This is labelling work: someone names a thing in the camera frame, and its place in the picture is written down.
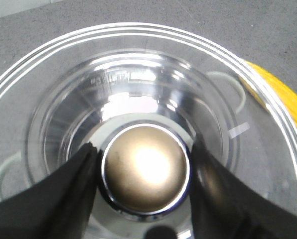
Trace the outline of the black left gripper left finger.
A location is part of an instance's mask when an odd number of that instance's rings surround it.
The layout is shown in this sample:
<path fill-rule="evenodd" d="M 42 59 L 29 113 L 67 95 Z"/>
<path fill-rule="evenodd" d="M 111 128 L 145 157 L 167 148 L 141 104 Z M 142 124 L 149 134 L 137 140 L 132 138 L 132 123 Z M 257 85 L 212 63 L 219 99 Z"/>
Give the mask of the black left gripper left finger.
<path fill-rule="evenodd" d="M 52 174 L 0 202 L 0 239 L 81 239 L 99 183 L 98 157 L 86 143 Z"/>

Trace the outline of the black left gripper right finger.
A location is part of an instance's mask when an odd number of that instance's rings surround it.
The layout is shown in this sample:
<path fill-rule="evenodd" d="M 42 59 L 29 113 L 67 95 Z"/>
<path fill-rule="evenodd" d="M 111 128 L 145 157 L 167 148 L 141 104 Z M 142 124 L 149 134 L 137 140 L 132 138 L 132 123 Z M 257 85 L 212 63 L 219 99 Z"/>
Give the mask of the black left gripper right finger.
<path fill-rule="evenodd" d="M 198 134 L 191 164 L 191 221 L 197 239 L 297 239 L 297 216 L 258 195 L 225 168 Z"/>

